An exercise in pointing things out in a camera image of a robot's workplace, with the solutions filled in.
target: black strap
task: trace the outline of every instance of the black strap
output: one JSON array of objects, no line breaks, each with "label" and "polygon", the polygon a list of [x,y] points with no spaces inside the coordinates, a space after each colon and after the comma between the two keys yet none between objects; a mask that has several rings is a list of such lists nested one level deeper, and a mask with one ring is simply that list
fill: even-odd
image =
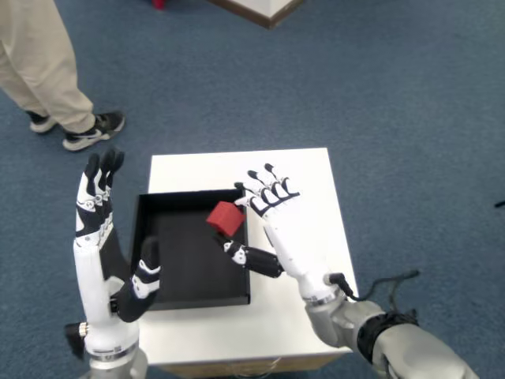
[{"label": "black strap", "polygon": [[388,312],[368,319],[357,334],[357,348],[365,359],[372,363],[373,348],[380,333],[396,325],[419,326],[415,317],[409,314]]}]

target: black cable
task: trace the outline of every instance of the black cable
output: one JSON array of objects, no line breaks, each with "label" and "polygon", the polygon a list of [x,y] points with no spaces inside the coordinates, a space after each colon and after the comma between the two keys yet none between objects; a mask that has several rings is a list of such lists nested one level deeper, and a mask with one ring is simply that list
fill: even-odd
[{"label": "black cable", "polygon": [[395,285],[392,287],[390,294],[389,294],[389,303],[393,310],[397,310],[396,303],[395,303],[395,292],[398,286],[407,279],[412,279],[415,278],[416,276],[419,276],[420,272],[419,270],[412,270],[409,272],[406,272],[405,274],[397,275],[397,276],[390,276],[387,278],[380,278],[377,280],[374,280],[372,283],[372,286],[368,290],[365,296],[354,296],[353,290],[350,288],[350,285],[347,283],[346,277],[344,274],[341,272],[335,273],[335,274],[330,274],[327,278],[327,281],[331,284],[337,284],[340,289],[344,292],[344,294],[347,295],[347,297],[353,299],[355,302],[363,302],[364,300],[368,300],[373,293],[376,290],[376,287],[379,284],[382,283],[390,283],[390,282],[395,282]]}]

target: black tray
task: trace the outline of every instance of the black tray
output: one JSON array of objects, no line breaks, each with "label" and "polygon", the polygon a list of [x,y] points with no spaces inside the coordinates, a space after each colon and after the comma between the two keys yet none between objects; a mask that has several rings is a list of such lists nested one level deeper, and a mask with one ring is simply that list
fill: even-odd
[{"label": "black tray", "polygon": [[[236,265],[213,240],[206,219],[219,201],[242,196],[235,189],[140,195],[132,243],[132,270],[145,237],[159,239],[162,271],[152,310],[250,303],[249,270]],[[245,223],[234,239],[247,243]]]}]

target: red block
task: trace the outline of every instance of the red block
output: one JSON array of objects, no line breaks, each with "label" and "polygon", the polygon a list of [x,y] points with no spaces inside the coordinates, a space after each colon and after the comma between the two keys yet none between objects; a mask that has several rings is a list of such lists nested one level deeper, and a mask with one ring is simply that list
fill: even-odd
[{"label": "red block", "polygon": [[152,0],[152,5],[156,9],[163,9],[163,7],[165,6],[165,0]]},{"label": "red block", "polygon": [[220,201],[207,218],[207,222],[217,231],[228,237],[233,237],[237,229],[245,220],[245,215],[240,212],[235,204]]}]

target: sneaker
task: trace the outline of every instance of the sneaker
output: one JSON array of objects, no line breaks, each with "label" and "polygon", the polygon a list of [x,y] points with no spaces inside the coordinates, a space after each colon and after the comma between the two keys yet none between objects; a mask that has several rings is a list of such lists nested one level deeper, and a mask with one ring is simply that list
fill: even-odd
[{"label": "sneaker", "polygon": [[30,130],[32,132],[42,134],[47,133],[49,130],[53,129],[53,127],[58,124],[54,119],[50,116],[42,117],[41,115],[26,111],[27,115],[30,116]]},{"label": "sneaker", "polygon": [[83,133],[65,134],[63,147],[71,152],[87,148],[96,142],[109,140],[118,134],[125,125],[125,116],[121,112],[112,112],[95,115],[95,125]]}]

